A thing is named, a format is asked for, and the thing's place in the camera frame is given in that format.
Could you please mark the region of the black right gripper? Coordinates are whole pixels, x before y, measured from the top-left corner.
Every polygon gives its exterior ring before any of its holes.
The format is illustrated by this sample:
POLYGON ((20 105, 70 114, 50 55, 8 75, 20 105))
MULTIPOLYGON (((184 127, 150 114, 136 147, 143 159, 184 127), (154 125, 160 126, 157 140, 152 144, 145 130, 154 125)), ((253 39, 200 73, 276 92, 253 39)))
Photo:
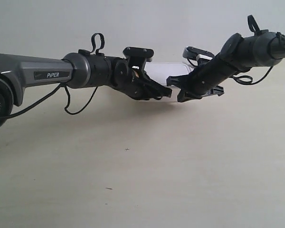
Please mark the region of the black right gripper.
POLYGON ((215 56, 209 62, 195 68, 191 76, 169 76, 166 79, 167 86, 186 86, 189 91, 181 89, 177 95, 177 102, 184 103, 190 100, 200 100, 207 96, 221 96, 224 87, 220 83, 235 74, 235 67, 223 61, 220 56, 215 56))

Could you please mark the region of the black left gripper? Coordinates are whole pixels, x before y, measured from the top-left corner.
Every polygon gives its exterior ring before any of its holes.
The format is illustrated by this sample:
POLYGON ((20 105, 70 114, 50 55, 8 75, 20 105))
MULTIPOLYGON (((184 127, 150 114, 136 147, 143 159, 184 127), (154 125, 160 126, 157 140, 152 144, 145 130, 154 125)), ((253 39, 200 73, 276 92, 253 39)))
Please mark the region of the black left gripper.
POLYGON ((172 94, 170 88, 150 79, 139 70, 129 68, 125 59, 115 62, 114 89, 133 100, 163 101, 172 94))

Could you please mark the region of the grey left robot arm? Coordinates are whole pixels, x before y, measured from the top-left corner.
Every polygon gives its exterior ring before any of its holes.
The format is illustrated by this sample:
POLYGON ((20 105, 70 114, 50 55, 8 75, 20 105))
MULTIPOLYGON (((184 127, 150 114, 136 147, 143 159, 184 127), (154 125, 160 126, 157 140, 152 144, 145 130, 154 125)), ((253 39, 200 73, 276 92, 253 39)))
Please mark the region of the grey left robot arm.
POLYGON ((0 127, 14 117, 13 106, 22 105, 25 89, 33 86, 107 86, 138 101, 170 97, 172 90, 152 80, 144 69, 153 54, 152 49, 136 47, 126 48, 123 57, 83 49, 62 59, 0 53, 0 127))

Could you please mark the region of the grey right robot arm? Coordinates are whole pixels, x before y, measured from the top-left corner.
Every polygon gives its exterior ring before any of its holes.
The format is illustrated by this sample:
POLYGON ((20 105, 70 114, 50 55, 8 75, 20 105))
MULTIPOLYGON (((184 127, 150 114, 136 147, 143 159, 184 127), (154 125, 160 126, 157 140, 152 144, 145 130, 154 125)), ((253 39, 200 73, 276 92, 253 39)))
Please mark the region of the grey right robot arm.
POLYGON ((280 32, 260 31, 250 37, 232 35, 211 60, 195 67, 186 75, 169 76, 167 85, 180 89, 177 101, 182 103, 206 96, 224 94, 220 83, 254 67, 272 69, 285 58, 285 35, 280 32))

